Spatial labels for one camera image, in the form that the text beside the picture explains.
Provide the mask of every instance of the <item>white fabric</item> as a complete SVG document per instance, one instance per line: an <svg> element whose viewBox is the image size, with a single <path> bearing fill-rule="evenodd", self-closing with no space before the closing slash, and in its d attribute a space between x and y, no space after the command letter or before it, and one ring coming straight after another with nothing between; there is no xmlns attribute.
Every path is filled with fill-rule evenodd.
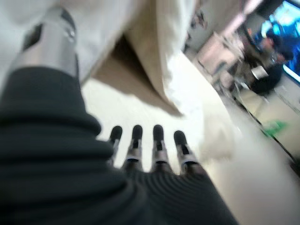
<svg viewBox="0 0 300 225"><path fill-rule="evenodd" d="M201 162L232 154L233 124L220 97L183 54L177 60L186 69L189 81L199 89L197 101L202 103L202 107L189 115L175 114L176 111L168 107L143 78L143 72L129 65L132 63L128 58L109 57L95 72L94 79L84 85L82 93L88 112L102 125L100 138L107 140L114 126L123 127L115 162L117 167L124 161L132 128L136 124L143 127L142 163L146 171L151 167L152 130L156 124L164 127L170 164L176 173L180 171L173 139L177 129L186 134L188 144Z"/></svg>
<svg viewBox="0 0 300 225"><path fill-rule="evenodd" d="M149 0L145 8L126 37L160 96L181 113L189 113L201 106L194 101L195 87L186 82L186 72L177 64L177 58L195 11L195 0Z"/></svg>
<svg viewBox="0 0 300 225"><path fill-rule="evenodd" d="M231 156L233 133L220 98L180 50L194 3L194 0L149 0L147 10L137 18L126 37L160 96L187 118L193 118L186 126L193 130L190 135L194 133L193 141L198 141L194 149L202 161Z"/></svg>
<svg viewBox="0 0 300 225"><path fill-rule="evenodd" d="M0 82L19 53L25 33L40 21L47 9L63 6L77 29L77 53L81 80L96 61L104 60L146 0L1 0Z"/></svg>

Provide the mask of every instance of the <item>white cloth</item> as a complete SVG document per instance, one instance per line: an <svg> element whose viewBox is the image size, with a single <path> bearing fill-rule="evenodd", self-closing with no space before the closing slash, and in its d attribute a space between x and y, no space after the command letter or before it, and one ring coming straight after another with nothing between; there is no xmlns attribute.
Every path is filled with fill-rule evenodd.
<svg viewBox="0 0 300 225"><path fill-rule="evenodd" d="M1 0L0 82L19 53L26 32L47 9L60 5L73 17L81 80L97 61L103 61L146 0Z"/></svg>

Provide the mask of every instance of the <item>person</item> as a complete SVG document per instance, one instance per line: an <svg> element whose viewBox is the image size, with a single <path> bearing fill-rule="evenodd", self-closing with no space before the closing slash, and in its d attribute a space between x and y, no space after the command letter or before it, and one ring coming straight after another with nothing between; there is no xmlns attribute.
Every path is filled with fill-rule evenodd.
<svg viewBox="0 0 300 225"><path fill-rule="evenodd" d="M283 74L283 65L293 59L293 53L285 48L279 49L276 56L276 63L268 68L266 72L268 76L261 79L253 79L249 88L256 94L265 94L274 89L280 82Z"/></svg>
<svg viewBox="0 0 300 225"><path fill-rule="evenodd" d="M243 27L244 61L229 70L236 74L235 81L248 86L256 94L263 94L272 90L280 81L283 73L283 64L293 59L293 52L284 47L282 38L273 32L267 32L259 44L255 44L246 29ZM267 76L257 79L252 69L262 66Z"/></svg>
<svg viewBox="0 0 300 225"><path fill-rule="evenodd" d="M1 92L1 224L237 225L203 169L178 176L108 163L113 147L97 140L81 95L71 16L55 9L44 21Z"/></svg>

